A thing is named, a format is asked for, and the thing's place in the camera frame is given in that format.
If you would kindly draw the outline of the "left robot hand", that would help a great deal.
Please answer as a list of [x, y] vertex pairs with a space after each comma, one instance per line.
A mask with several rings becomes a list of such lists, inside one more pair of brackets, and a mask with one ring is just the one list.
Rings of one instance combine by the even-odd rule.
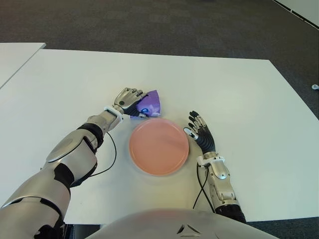
[[124, 115], [146, 117], [137, 110], [137, 104], [146, 96], [142, 90], [124, 88], [115, 98], [113, 108]]

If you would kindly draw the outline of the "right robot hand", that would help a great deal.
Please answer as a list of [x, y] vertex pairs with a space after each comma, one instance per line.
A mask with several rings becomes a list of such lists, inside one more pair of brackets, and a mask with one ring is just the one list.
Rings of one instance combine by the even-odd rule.
[[204, 119], [196, 111], [191, 111], [188, 118], [190, 122], [183, 131], [197, 143], [203, 154], [216, 152], [213, 136]]

